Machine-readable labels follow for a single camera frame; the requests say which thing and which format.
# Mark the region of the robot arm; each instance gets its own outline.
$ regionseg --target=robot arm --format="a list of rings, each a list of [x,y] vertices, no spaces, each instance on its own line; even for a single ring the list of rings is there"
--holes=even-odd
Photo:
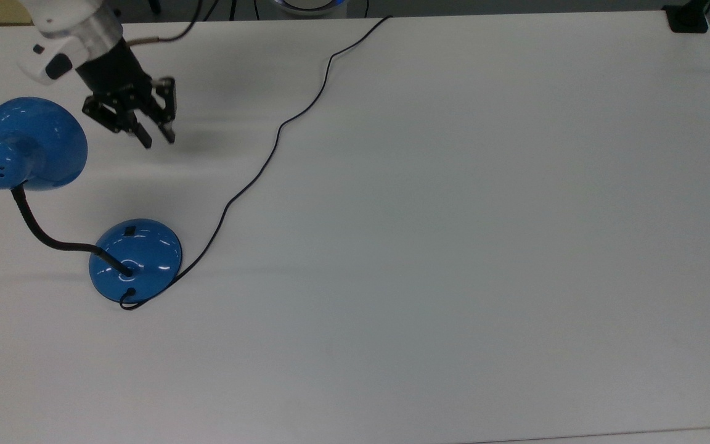
[[[125,131],[144,148],[152,138],[136,119],[141,110],[169,143],[177,112],[174,78],[153,80],[122,38],[122,25],[104,0],[20,0],[42,39],[18,65],[42,84],[76,70],[92,91],[83,112],[112,132]],[[163,99],[161,107],[153,96]]]

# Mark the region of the lamp head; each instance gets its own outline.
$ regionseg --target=lamp head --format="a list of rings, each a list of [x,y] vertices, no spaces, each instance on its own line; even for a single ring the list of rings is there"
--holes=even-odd
[[[37,97],[0,105],[0,189],[73,182],[87,162],[84,130],[63,107]]]

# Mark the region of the black cable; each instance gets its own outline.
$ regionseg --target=black cable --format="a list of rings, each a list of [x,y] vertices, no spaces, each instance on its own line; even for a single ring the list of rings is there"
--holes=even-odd
[[[194,11],[194,16],[191,17],[191,22],[188,23],[188,26],[186,27],[186,29],[183,30],[182,33],[177,34],[177,36],[169,37],[167,39],[163,39],[162,37],[145,37],[142,39],[133,39],[130,42],[128,42],[128,47],[135,47],[135,45],[143,45],[146,43],[168,43],[168,42],[176,42],[177,40],[180,40],[181,38],[185,37],[186,34],[190,33],[191,29],[194,28],[194,25],[197,22],[199,22],[199,15],[202,12],[202,3],[203,3],[203,0],[199,0],[197,2],[197,9]]]
[[[203,19],[203,22],[206,22],[208,18],[212,15],[212,12],[215,10],[215,6],[218,6],[219,0],[215,0],[212,2],[212,6],[208,9],[208,13],[205,15],[205,19]],[[232,0],[232,6],[229,8],[229,22],[234,21],[234,11],[237,9],[237,0]]]
[[[161,39],[161,42],[176,42],[177,40],[180,40],[181,38],[185,37],[186,34],[190,33],[191,29],[194,28],[194,25],[197,23],[199,20],[199,14],[202,12],[202,3],[203,0],[199,0],[197,2],[197,9],[194,11],[194,16],[191,17],[191,22],[188,23],[188,28],[186,28],[182,33],[177,34],[177,36],[174,37],[169,37],[168,39]]]
[[[218,225],[215,227],[215,231],[213,231],[212,236],[210,237],[210,239],[206,243],[205,249],[203,249],[202,252],[199,254],[199,256],[197,256],[197,258],[193,262],[191,262],[191,265],[188,265],[186,267],[186,269],[184,269],[180,273],[178,273],[177,276],[175,276],[174,279],[172,279],[171,282],[169,282],[169,284],[166,285],[166,288],[161,290],[157,295],[154,295],[154,296],[148,298],[147,300],[141,301],[140,303],[133,304],[132,306],[124,305],[125,304],[124,300],[126,300],[126,298],[136,294],[135,292],[131,292],[129,289],[128,292],[126,294],[122,295],[122,297],[120,298],[119,306],[121,306],[125,310],[134,310],[134,309],[144,305],[148,301],[153,300],[153,298],[157,297],[161,293],[168,290],[169,287],[171,287],[172,285],[177,284],[177,282],[180,281],[183,278],[183,276],[188,274],[189,271],[191,271],[192,269],[194,269],[195,266],[197,266],[199,261],[202,260],[202,258],[206,255],[206,253],[210,249],[212,242],[214,242],[214,240],[215,240],[215,237],[218,236],[218,233],[221,230],[221,226],[223,225],[223,219],[226,217],[226,213],[228,213],[228,211],[229,211],[229,207],[231,207],[232,204],[234,204],[235,200],[239,199],[240,196],[242,196],[246,191],[248,191],[248,188],[251,188],[251,186],[254,185],[254,183],[257,180],[259,180],[259,177],[261,177],[265,168],[267,168],[267,164],[270,163],[270,161],[273,159],[273,155],[275,154],[276,148],[279,148],[279,140],[281,139],[281,132],[282,132],[282,130],[284,130],[284,126],[286,126],[289,123],[292,123],[292,121],[298,119],[299,117],[301,117],[302,115],[307,113],[308,110],[310,110],[316,104],[316,102],[319,100],[319,98],[321,97],[322,92],[324,92],[325,86],[327,85],[327,78],[328,78],[328,76],[330,76],[330,65],[333,63],[333,59],[335,59],[336,56],[340,56],[340,54],[343,54],[346,51],[349,51],[352,48],[357,47],[357,45],[361,44],[361,42],[366,40],[366,37],[369,37],[372,33],[374,33],[374,30],[377,29],[378,26],[385,23],[385,20],[388,20],[391,17],[393,17],[393,16],[384,17],[376,25],[372,26],[372,28],[369,29],[369,31],[363,37],[361,37],[361,39],[359,39],[357,42],[353,43],[352,45],[349,45],[348,47],[344,48],[343,50],[333,53],[333,55],[330,56],[330,58],[327,60],[327,68],[325,68],[325,78],[322,81],[322,86],[319,87],[319,92],[316,93],[316,96],[314,97],[313,101],[311,101],[311,103],[308,104],[308,106],[305,107],[304,110],[302,110],[299,113],[296,113],[296,115],[288,118],[281,125],[279,125],[279,130],[278,130],[278,132],[276,132],[276,135],[275,135],[275,143],[273,143],[273,149],[271,149],[270,154],[267,156],[267,160],[265,160],[264,163],[262,164],[262,168],[259,169],[259,172],[257,172],[257,174],[254,176],[254,178],[251,179],[251,182],[249,182],[248,185],[244,186],[243,189],[241,189],[239,193],[235,194],[234,197],[232,197],[231,199],[229,199],[228,202],[226,202],[226,206],[223,207],[223,213],[221,213],[221,218],[218,221]]]
[[[40,228],[40,225],[37,223],[37,219],[35,219],[34,213],[32,213],[31,208],[29,208],[29,203],[26,200],[26,193],[23,191],[23,183],[11,189],[11,193],[12,198],[15,199],[16,205],[18,205],[18,210],[20,210],[20,214],[23,216],[23,221],[26,222],[26,226],[29,227],[29,231],[31,231],[31,233],[35,235],[37,240],[39,240],[45,245],[48,245],[48,247],[53,248],[54,250],[84,251],[86,253],[92,253],[93,255],[106,261],[119,273],[122,273],[125,276],[129,277],[133,275],[133,271],[128,269],[128,267],[122,265],[122,263],[117,259],[111,257],[111,255],[109,255],[106,250],[98,247],[98,245],[76,244],[75,242],[61,242],[57,239],[52,238],[51,236],[48,236],[45,231]]]

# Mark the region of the lamp base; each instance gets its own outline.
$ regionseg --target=lamp base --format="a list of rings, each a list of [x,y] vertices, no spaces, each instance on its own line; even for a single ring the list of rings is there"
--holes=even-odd
[[[129,269],[129,278],[101,258],[89,258],[89,277],[101,295],[119,302],[140,303],[152,298],[177,276],[182,262],[180,240],[166,225],[150,219],[131,219],[114,225],[98,240],[106,250]]]

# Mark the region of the black power cord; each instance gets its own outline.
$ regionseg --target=black power cord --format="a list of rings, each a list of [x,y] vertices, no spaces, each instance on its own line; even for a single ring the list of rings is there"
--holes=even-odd
[[[262,164],[262,168],[260,168],[259,172],[257,172],[257,174],[254,176],[254,178],[251,179],[251,182],[249,182],[248,185],[244,186],[243,189],[240,190],[239,193],[235,194],[234,197],[232,197],[231,199],[229,199],[228,202],[226,202],[226,206],[223,207],[223,212],[221,213],[221,218],[218,221],[218,225],[215,227],[215,230],[213,231],[212,236],[210,237],[210,239],[208,240],[208,242],[205,245],[205,249],[202,250],[202,252],[199,254],[199,256],[197,256],[197,258],[193,262],[191,262],[191,264],[188,265],[186,267],[186,269],[184,269],[180,273],[178,273],[177,276],[175,276],[174,279],[171,280],[171,282],[169,282],[168,285],[166,285],[165,289],[161,290],[157,295],[154,295],[154,296],[148,298],[147,300],[141,301],[140,303],[135,303],[133,305],[126,305],[126,302],[124,300],[126,300],[130,296],[133,296],[136,294],[134,290],[128,290],[126,293],[124,293],[124,295],[122,295],[122,297],[119,300],[119,306],[121,306],[122,309],[135,310],[136,308],[153,300],[153,298],[157,297],[161,293],[168,290],[172,285],[177,284],[177,282],[180,281],[186,274],[188,274],[189,271],[191,271],[192,269],[194,269],[195,266],[197,266],[199,261],[202,260],[202,258],[206,255],[206,253],[210,249],[216,236],[218,236],[218,233],[221,230],[221,227],[223,225],[223,220],[226,217],[226,213],[228,213],[228,211],[229,211],[229,207],[231,207],[232,204],[234,204],[235,200],[239,199],[240,196],[242,196],[246,191],[248,191],[248,188],[251,188],[251,186],[254,185],[254,183],[256,183],[257,180],[259,180],[259,177],[262,177],[262,173],[264,173],[265,168],[267,168],[267,164],[270,163],[270,161],[273,159],[273,155],[275,154],[276,148],[279,148],[279,141],[281,140],[281,132],[282,132],[282,130],[284,130],[284,126],[287,126],[287,124],[292,123],[292,121],[298,119],[299,117],[301,117],[302,115],[307,113],[308,110],[310,110],[316,104],[316,102],[319,100],[319,98],[321,97],[322,92],[324,92],[325,86],[327,85],[328,76],[330,76],[330,65],[333,63],[333,59],[335,59],[336,56],[340,56],[340,54],[343,54],[346,51],[349,51],[352,48],[357,47],[359,44],[361,44],[361,42],[366,40],[366,37],[369,37],[372,33],[374,33],[375,29],[377,29],[378,27],[380,27],[380,25],[385,23],[385,20],[388,20],[391,17],[392,16],[384,17],[376,25],[372,26],[372,28],[369,29],[369,31],[363,37],[361,37],[357,42],[353,43],[352,45],[349,45],[348,47],[344,48],[343,50],[333,53],[330,56],[330,58],[327,59],[327,68],[325,68],[325,78],[322,81],[322,86],[319,87],[319,92],[316,93],[316,96],[314,97],[313,101],[311,101],[311,103],[308,104],[308,106],[305,107],[305,109],[303,109],[299,113],[296,113],[296,115],[288,118],[281,125],[279,125],[279,130],[276,132],[276,135],[275,135],[275,143],[273,143],[273,149],[271,149],[270,154],[267,156],[267,160],[264,161],[264,163]]]

